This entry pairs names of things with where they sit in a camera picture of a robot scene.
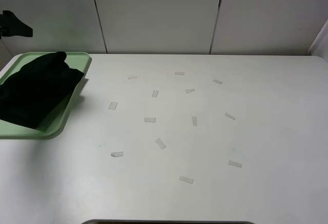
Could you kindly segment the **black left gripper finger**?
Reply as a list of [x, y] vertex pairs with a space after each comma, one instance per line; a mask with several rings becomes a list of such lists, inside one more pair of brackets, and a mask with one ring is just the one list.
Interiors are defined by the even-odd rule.
[[32, 37], [33, 29], [21, 22], [13, 12], [4, 10], [1, 14], [1, 37]]

